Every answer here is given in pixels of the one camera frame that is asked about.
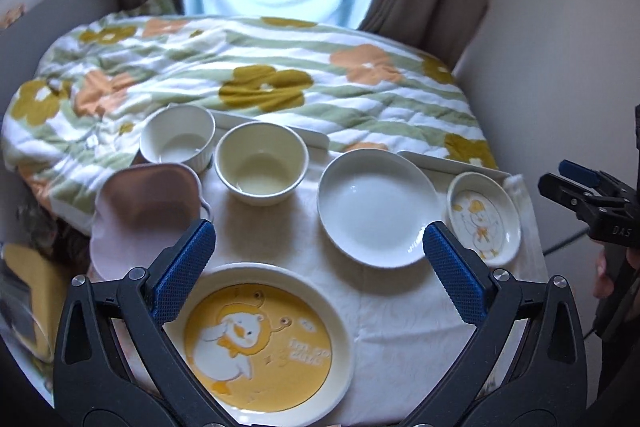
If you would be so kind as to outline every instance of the metal screw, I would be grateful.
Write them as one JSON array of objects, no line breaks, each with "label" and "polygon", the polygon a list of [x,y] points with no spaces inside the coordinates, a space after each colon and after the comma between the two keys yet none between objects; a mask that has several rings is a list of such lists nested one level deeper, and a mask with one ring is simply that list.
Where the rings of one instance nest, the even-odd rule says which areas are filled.
[{"label": "metal screw", "polygon": [[132,268],[129,270],[129,279],[132,281],[137,281],[138,279],[142,279],[145,276],[145,269],[141,267]]},{"label": "metal screw", "polygon": [[494,270],[494,277],[501,282],[505,282],[509,280],[509,272],[507,270],[503,270],[502,268],[498,268]]},{"label": "metal screw", "polygon": [[559,288],[566,288],[566,279],[564,277],[560,277],[559,275],[556,275],[554,277],[554,284]]},{"label": "metal screw", "polygon": [[84,275],[76,275],[71,279],[71,286],[82,286],[84,281],[86,281],[86,277]]}]

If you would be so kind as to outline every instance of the person's hand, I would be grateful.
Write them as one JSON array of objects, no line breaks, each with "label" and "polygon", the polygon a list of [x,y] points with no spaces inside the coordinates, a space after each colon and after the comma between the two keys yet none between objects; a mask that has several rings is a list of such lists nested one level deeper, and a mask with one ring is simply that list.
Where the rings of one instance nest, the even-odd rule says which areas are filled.
[{"label": "person's hand", "polygon": [[[626,249],[626,261],[634,268],[640,267],[640,250]],[[600,250],[596,260],[596,282],[593,285],[593,296],[598,299],[609,297],[613,293],[613,281],[606,275],[607,259],[604,257],[604,248]],[[625,320],[640,315],[640,292],[636,295],[633,305],[626,314]]]}]

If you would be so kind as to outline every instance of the blue gripper pad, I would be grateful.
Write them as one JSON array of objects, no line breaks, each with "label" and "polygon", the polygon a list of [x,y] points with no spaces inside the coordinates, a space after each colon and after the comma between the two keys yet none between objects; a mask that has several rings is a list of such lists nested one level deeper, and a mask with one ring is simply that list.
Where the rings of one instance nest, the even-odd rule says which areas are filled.
[{"label": "blue gripper pad", "polygon": [[587,167],[570,162],[569,160],[562,160],[560,162],[558,172],[560,172],[561,176],[585,187],[597,188],[600,185],[600,175],[596,171],[592,171]]},{"label": "blue gripper pad", "polygon": [[462,320],[478,327],[486,318],[494,292],[489,269],[478,254],[460,245],[441,221],[425,229],[422,247]]},{"label": "blue gripper pad", "polygon": [[173,249],[179,248],[179,253],[152,288],[151,316],[158,326],[174,321],[178,316],[216,247],[216,231],[209,221],[203,219],[195,230],[193,228],[190,227],[174,247],[166,248],[161,253],[161,256],[165,256],[165,252],[171,254]]}]

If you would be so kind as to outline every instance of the headboard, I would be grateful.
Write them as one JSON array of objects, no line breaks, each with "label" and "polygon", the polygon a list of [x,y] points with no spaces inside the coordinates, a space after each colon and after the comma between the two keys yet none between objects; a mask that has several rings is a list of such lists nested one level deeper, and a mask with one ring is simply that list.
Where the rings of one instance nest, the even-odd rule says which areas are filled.
[{"label": "headboard", "polygon": [[[0,32],[1,118],[11,97],[33,78],[40,57],[59,36],[117,9],[116,0],[44,0]],[[23,241],[15,211],[24,199],[26,186],[1,165],[0,192],[0,241]]]}]

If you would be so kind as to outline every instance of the yellow flower pattern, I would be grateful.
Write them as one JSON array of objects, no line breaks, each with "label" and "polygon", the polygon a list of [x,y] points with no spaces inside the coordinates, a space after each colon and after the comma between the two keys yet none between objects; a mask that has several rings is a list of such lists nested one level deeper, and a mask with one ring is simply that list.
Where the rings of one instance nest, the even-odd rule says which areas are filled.
[{"label": "yellow flower pattern", "polygon": [[313,84],[305,71],[276,71],[272,66],[258,64],[236,68],[233,79],[225,82],[218,94],[231,108],[259,107],[273,112],[304,105],[303,90]]},{"label": "yellow flower pattern", "polygon": [[345,68],[347,80],[355,84],[377,86],[383,80],[394,83],[402,80],[387,52],[373,44],[332,53],[329,60],[334,66]]},{"label": "yellow flower pattern", "polygon": [[136,34],[136,31],[138,31],[138,28],[135,26],[108,26],[97,33],[93,30],[85,30],[78,38],[84,44],[90,44],[91,42],[115,44],[132,37]]},{"label": "yellow flower pattern", "polygon": [[127,134],[128,132],[133,131],[133,122],[125,122],[118,129],[118,134],[122,136],[123,134]]},{"label": "yellow flower pattern", "polygon": [[480,160],[483,167],[498,168],[485,140],[468,140],[458,134],[447,133],[444,139],[444,147],[449,151],[447,158],[450,160],[464,163]]},{"label": "yellow flower pattern", "polygon": [[298,19],[283,19],[281,17],[260,17],[260,19],[269,26],[291,26],[293,28],[313,28],[318,26],[317,22],[299,21]]},{"label": "yellow flower pattern", "polygon": [[449,68],[443,62],[431,55],[420,55],[422,59],[422,73],[424,76],[432,78],[439,84],[455,84],[456,79],[453,77]]},{"label": "yellow flower pattern", "polygon": [[24,118],[28,125],[43,125],[58,114],[60,101],[69,98],[71,83],[66,80],[62,89],[52,90],[43,79],[36,78],[20,86],[10,114],[14,120]]}]

